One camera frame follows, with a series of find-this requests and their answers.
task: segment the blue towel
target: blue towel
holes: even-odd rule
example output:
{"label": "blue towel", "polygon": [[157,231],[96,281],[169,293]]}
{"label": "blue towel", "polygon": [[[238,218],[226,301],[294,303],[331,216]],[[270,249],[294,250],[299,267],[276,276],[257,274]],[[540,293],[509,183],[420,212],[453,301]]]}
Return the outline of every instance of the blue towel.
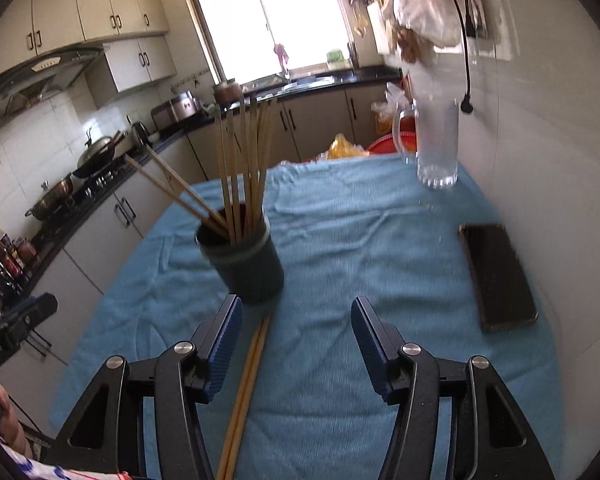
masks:
{"label": "blue towel", "polygon": [[[221,206],[219,181],[196,190]],[[456,231],[497,216],[464,171],[455,187],[432,190],[394,155],[283,166],[267,175],[265,210],[285,288],[269,304],[245,308],[224,389],[199,406],[213,468],[251,335],[272,308],[235,478],[378,477],[396,409],[374,393],[351,329],[350,304],[364,295],[382,320],[436,357],[487,356],[558,472],[562,402],[552,332],[542,314],[530,327],[481,332]],[[228,291],[195,245],[197,227],[174,205],[138,246],[75,351],[50,414],[55,427],[108,356],[157,356],[215,314]],[[449,431],[443,402],[433,479],[445,477]],[[148,472],[158,477],[151,416],[146,438]]]}

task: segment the range hood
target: range hood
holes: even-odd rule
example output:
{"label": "range hood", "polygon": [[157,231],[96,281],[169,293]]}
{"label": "range hood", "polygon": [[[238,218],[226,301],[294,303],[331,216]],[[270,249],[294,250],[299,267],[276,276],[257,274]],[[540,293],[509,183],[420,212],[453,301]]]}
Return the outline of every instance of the range hood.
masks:
{"label": "range hood", "polygon": [[0,128],[33,106],[64,92],[103,49],[57,50],[0,75]]}

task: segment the glass cup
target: glass cup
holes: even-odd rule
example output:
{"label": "glass cup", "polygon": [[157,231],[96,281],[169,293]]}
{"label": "glass cup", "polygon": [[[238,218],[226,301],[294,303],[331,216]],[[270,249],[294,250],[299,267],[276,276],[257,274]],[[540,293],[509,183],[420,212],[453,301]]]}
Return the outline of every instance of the glass cup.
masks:
{"label": "glass cup", "polygon": [[430,96],[414,100],[410,109],[398,108],[394,144],[407,162],[410,155],[400,141],[399,123],[410,114],[416,121],[418,180],[436,189],[453,186],[458,180],[458,101]]}

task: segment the blue gripper pad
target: blue gripper pad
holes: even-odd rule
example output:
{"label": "blue gripper pad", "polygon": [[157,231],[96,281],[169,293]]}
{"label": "blue gripper pad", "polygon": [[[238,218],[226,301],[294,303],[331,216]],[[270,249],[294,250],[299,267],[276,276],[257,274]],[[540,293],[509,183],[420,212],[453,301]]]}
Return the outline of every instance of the blue gripper pad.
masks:
{"label": "blue gripper pad", "polygon": [[393,390],[390,365],[397,358],[397,353],[393,345],[387,345],[388,336],[382,322],[364,297],[356,298],[351,304],[351,326],[374,391],[388,402]]}
{"label": "blue gripper pad", "polygon": [[208,402],[222,389],[241,325],[242,301],[237,296],[229,295],[211,322],[198,351],[199,359],[206,362],[203,392]]}

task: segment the gas stove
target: gas stove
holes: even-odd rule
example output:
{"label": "gas stove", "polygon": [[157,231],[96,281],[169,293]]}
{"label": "gas stove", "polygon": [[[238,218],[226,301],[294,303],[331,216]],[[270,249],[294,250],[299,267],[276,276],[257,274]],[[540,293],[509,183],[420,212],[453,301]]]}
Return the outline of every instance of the gas stove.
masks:
{"label": "gas stove", "polygon": [[123,157],[115,158],[97,173],[82,181],[74,193],[64,199],[42,223],[32,243],[38,251],[61,236],[75,219],[84,215],[103,195],[131,171]]}

